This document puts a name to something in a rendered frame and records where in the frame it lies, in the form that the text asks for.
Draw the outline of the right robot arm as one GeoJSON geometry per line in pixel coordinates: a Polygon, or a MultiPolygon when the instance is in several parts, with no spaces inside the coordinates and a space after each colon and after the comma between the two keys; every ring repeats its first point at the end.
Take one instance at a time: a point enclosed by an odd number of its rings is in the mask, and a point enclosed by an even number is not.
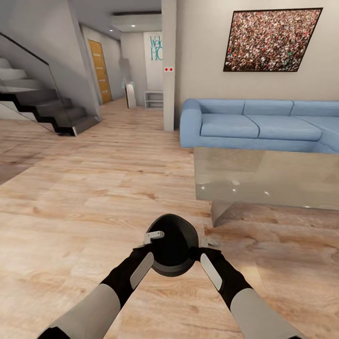
{"type": "Polygon", "coordinates": [[[201,238],[201,245],[188,249],[199,261],[239,326],[244,339],[307,339],[277,313],[221,254],[216,239],[201,238]]]}

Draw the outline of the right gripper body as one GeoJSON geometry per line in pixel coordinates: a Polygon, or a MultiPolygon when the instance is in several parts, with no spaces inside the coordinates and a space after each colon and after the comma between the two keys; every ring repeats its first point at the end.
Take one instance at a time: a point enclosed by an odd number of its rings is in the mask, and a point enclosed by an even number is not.
{"type": "Polygon", "coordinates": [[[203,253],[203,250],[205,250],[205,248],[203,248],[203,247],[199,248],[199,247],[191,246],[190,254],[189,254],[190,259],[200,262],[201,252],[203,253]]]}

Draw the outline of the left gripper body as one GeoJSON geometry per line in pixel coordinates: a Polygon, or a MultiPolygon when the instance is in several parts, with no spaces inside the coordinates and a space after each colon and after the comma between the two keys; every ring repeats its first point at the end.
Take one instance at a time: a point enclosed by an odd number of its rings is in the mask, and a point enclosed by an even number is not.
{"type": "Polygon", "coordinates": [[[162,256],[163,255],[163,248],[162,248],[162,243],[150,243],[148,244],[150,248],[153,249],[153,256],[162,256]]]}

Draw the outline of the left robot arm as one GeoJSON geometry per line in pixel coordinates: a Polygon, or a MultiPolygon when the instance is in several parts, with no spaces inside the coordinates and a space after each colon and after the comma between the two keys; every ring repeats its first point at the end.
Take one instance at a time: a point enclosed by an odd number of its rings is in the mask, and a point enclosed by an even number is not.
{"type": "Polygon", "coordinates": [[[128,298],[162,256],[163,231],[144,234],[132,253],[85,298],[44,329],[36,339],[103,339],[128,298]]]}

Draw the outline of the cauldron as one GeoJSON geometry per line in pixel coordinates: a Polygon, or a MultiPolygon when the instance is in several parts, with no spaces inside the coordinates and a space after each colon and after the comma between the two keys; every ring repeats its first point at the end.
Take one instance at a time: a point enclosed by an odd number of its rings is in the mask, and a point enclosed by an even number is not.
{"type": "Polygon", "coordinates": [[[146,233],[163,231],[164,237],[151,240],[162,243],[163,255],[154,256],[151,267],[158,274],[175,277],[185,274],[195,263],[190,259],[188,249],[199,247],[198,234],[194,226],[184,218],[175,214],[158,217],[146,233]]]}

